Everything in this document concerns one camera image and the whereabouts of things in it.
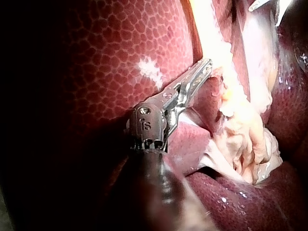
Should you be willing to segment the left arm instrument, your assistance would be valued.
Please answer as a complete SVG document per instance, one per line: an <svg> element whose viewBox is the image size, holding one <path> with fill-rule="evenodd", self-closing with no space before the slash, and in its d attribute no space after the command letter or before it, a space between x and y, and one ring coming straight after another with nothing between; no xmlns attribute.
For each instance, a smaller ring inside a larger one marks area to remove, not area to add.
<svg viewBox="0 0 308 231"><path fill-rule="evenodd" d="M130 148L167 152L168 138L178 126L179 115L185 109L185 100L185 85L176 83L137 104L127 121Z"/></svg>

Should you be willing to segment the left arm instrument jaw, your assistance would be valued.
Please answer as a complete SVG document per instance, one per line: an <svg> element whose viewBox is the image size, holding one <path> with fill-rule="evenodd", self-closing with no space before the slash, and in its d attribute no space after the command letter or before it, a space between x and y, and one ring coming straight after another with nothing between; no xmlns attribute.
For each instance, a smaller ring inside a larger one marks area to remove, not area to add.
<svg viewBox="0 0 308 231"><path fill-rule="evenodd" d="M203 58L195 63L181 79L181 90L197 90L211 76L213 62Z"/></svg>
<svg viewBox="0 0 308 231"><path fill-rule="evenodd" d="M191 99L211 76L212 63L195 63L181 80L179 106L188 106Z"/></svg>

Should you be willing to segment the right arm instrument jaw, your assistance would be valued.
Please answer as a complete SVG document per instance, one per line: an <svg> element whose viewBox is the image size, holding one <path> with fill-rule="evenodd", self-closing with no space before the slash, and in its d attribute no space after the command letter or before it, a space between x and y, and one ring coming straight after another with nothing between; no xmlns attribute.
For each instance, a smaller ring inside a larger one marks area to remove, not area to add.
<svg viewBox="0 0 308 231"><path fill-rule="evenodd" d="M268 0L255 0L248 8L249 12L253 12L254 10L260 8L264 4L266 4Z"/></svg>

